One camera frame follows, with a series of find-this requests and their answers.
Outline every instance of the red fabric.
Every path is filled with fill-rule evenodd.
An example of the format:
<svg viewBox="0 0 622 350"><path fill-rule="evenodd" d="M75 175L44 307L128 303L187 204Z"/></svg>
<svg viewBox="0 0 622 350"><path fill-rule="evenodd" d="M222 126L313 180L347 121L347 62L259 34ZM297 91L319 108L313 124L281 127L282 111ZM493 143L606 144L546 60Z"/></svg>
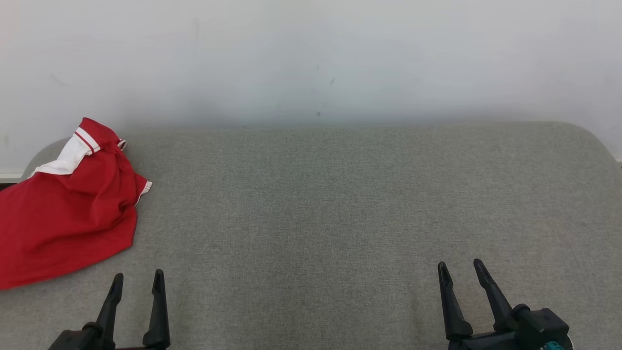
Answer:
<svg viewBox="0 0 622 350"><path fill-rule="evenodd" d="M88 118L80 128L101 149L73 173L35 173L0 192L0 289L66 275L132 245L147 180L112 130Z"/></svg>

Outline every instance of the gray cushion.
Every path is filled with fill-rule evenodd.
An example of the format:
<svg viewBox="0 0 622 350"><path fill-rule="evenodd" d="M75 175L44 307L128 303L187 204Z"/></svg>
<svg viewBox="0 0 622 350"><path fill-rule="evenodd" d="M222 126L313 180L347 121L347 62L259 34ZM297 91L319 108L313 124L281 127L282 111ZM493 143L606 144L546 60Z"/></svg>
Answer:
<svg viewBox="0 0 622 350"><path fill-rule="evenodd" d="M117 272L115 340L139 345L156 268L173 350L445 349L441 260L476 333L492 330L476 257L512 305L568 322L576 348L619 348L622 173L576 126L119 135L154 183L133 247L0 291L2 349L47 349L81 329Z"/></svg>

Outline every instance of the baseboard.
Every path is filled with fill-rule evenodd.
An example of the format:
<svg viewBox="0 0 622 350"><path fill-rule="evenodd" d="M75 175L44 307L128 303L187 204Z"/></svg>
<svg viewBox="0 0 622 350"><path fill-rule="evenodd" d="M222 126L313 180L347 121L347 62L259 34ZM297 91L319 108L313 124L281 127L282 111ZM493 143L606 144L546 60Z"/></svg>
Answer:
<svg viewBox="0 0 622 350"><path fill-rule="evenodd" d="M22 178L22 173L0 173L0 184L14 184Z"/></svg>

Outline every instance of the red stripe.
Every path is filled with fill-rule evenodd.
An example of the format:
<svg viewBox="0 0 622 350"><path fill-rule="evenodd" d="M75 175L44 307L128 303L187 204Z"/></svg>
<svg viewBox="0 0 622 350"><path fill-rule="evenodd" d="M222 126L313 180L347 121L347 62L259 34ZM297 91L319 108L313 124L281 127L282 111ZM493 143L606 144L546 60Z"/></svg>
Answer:
<svg viewBox="0 0 622 350"><path fill-rule="evenodd" d="M86 143L86 145L87 145L87 146L91 149L91 152L92 152L92 153L95 153L95 150L93 149L93 147L92 147L90 144L88 144L88 142L86 142L86 140L84 140L84 137L80 136L80 134L78 134L78 133L74 133L74 134L78 135L78 137L79 137L82 141L84 141L84 143Z"/></svg>

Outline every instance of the couch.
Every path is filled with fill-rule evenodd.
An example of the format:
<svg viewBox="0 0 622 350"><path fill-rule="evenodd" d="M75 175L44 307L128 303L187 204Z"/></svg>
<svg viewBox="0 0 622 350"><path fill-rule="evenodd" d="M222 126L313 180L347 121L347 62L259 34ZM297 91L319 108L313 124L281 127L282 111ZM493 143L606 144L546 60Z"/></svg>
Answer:
<svg viewBox="0 0 622 350"><path fill-rule="evenodd" d="M153 182L134 245L0 291L0 348L94 321L118 272L114 340L138 346L161 268L173 350L446 349L441 260L466 320L492 330L474 258L576 349L620 348L622 170L577 126L116 131Z"/></svg>

